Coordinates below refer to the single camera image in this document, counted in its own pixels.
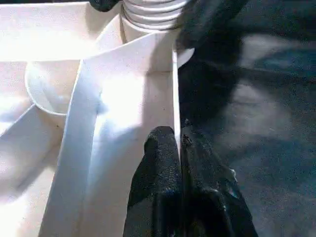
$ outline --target dark background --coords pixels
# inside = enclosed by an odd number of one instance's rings
[[[315,12],[251,0],[179,70],[182,126],[235,169],[260,237],[316,236]]]

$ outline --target white plastic panel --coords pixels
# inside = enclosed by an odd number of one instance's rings
[[[0,7],[0,61],[81,59],[117,15],[88,2],[16,4]]]
[[[122,236],[148,133],[159,125],[179,132],[177,59],[169,47],[156,54],[160,43],[150,34],[83,61],[41,237]]]

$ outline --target dark floor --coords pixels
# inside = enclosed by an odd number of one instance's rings
[[[241,69],[238,37],[227,34],[205,43],[179,70],[182,124],[201,130],[236,171],[260,237],[315,237],[316,73],[308,66],[311,54],[292,53],[295,44],[286,54],[278,53],[281,58],[268,57],[287,62],[287,68],[254,63],[258,68]],[[269,48],[264,37],[259,42]],[[315,54],[315,48],[308,52]]]

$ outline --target white plastic divider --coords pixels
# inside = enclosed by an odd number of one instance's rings
[[[14,192],[61,138],[62,130],[32,105],[0,136],[0,195]]]
[[[64,128],[79,60],[32,62],[27,65],[25,86],[37,107]]]
[[[167,125],[180,137],[177,57],[162,36],[82,61],[40,237],[122,236],[147,135]]]

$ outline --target plastic compartment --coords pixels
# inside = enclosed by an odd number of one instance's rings
[[[77,60],[89,55],[117,15],[88,2],[0,5],[0,236],[38,235],[63,131],[32,105],[27,62]]]
[[[171,126],[179,141],[177,54],[160,36],[83,60],[40,237],[121,237],[148,133]]]
[[[27,92],[37,107],[64,128],[79,60],[29,63],[25,73]]]

